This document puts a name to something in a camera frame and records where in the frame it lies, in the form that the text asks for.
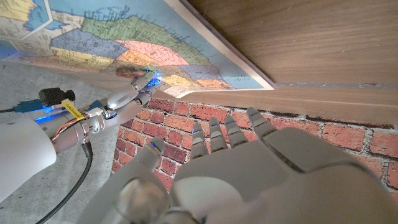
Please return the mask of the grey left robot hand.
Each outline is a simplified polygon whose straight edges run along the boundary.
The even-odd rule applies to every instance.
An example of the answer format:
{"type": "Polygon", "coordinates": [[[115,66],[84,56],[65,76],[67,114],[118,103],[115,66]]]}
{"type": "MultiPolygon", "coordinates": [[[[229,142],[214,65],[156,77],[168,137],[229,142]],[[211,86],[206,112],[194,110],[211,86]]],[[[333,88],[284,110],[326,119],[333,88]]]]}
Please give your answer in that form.
{"type": "Polygon", "coordinates": [[[276,129],[255,108],[249,141],[228,116],[193,127],[190,160],[169,189],[155,176],[154,138],[118,170],[79,223],[396,223],[397,204],[353,156],[295,128],[276,129]]]}

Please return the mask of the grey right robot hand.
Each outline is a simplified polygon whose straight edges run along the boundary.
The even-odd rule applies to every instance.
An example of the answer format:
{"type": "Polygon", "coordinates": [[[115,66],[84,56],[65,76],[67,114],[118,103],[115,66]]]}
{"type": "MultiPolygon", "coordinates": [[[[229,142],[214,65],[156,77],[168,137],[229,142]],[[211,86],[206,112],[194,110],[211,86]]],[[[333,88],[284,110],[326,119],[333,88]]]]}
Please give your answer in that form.
{"type": "Polygon", "coordinates": [[[62,152],[77,144],[86,144],[90,135],[119,126],[140,112],[161,83],[160,73],[146,70],[130,84],[114,90],[107,98],[78,110],[83,119],[77,120],[66,109],[37,119],[42,130],[34,138],[34,149],[62,152]]]}

